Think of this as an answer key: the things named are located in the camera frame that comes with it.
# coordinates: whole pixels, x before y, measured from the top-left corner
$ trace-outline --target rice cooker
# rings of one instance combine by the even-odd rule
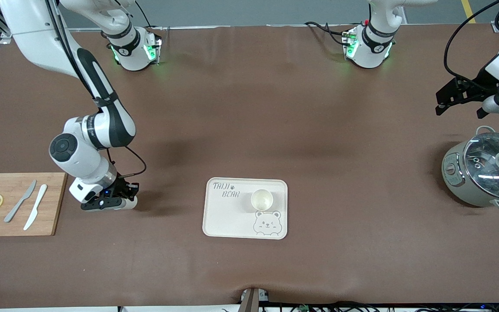
[[[483,129],[489,132],[479,133]],[[499,133],[488,126],[477,128],[472,139],[446,153],[442,176],[452,193],[464,202],[499,208]]]

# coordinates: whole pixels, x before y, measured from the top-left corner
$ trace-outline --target gray floor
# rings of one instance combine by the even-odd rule
[[[266,24],[349,24],[368,17],[366,0],[138,0],[155,26],[260,26]],[[473,12],[491,0],[470,0]],[[493,20],[497,8],[479,16],[477,23]],[[90,20],[61,6],[71,28],[95,27]],[[128,10],[135,25],[146,22],[137,8]],[[431,6],[406,7],[408,23],[461,23],[466,15],[461,0],[439,0]]]

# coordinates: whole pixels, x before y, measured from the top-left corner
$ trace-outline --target knife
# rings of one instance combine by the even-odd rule
[[[38,216],[38,206],[40,201],[42,201],[42,197],[45,194],[45,190],[47,190],[47,184],[42,184],[40,186],[40,191],[38,192],[38,197],[36,198],[36,202],[34,203],[34,207],[32,208],[32,212],[30,213],[30,217],[28,217],[28,221],[26,221],[26,225],[24,225],[24,231],[28,230],[30,225],[34,222],[36,217]]]
[[[32,195],[32,192],[34,191],[35,187],[36,187],[36,180],[32,181],[32,184],[30,184],[30,187],[26,190],[26,193],[22,195],[22,198],[20,198],[18,203],[16,203],[13,209],[6,215],[5,219],[3,220],[5,221],[5,223],[9,223],[13,219],[14,215],[16,214],[16,211],[18,210],[20,205],[22,205],[22,202],[24,200],[27,200],[30,197],[30,195]]]

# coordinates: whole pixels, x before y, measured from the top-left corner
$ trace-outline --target brown tabletop mat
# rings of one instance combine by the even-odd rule
[[[304,27],[162,32],[161,65],[140,72],[76,33],[136,122],[139,204],[85,213],[67,192],[54,237],[0,237],[0,308],[227,304],[249,286],[285,302],[499,302],[499,210],[457,202],[439,172],[477,126],[499,131],[479,103],[435,115],[455,27],[403,26],[371,70]],[[468,25],[450,65],[474,77],[498,49]],[[50,141],[95,111],[77,79],[0,47],[0,172],[58,170]],[[141,167],[111,154],[119,172]],[[213,176],[284,180],[286,238],[205,236]]]

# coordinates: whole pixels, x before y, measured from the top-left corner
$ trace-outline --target white cup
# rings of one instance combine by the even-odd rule
[[[265,189],[256,190],[251,195],[251,205],[258,211],[266,211],[273,205],[273,194]]]

